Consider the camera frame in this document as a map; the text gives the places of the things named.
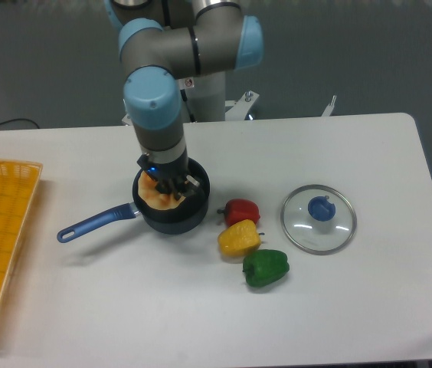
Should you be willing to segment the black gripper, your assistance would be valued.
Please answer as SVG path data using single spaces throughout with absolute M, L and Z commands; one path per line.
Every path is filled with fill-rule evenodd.
M 155 189 L 163 194 L 173 194 L 179 201 L 193 196 L 200 189 L 200 181 L 189 171 L 188 155 L 183 153 L 175 161 L 156 163 L 148 153 L 142 154 L 137 163 L 148 176 L 157 182 Z

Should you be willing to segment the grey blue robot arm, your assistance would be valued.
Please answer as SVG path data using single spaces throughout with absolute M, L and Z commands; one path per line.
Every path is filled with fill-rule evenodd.
M 178 82 L 253 67 L 263 59 L 259 20 L 238 1 L 106 1 L 118 30 L 123 102 L 142 150 L 138 164 L 162 194 L 191 196 Z

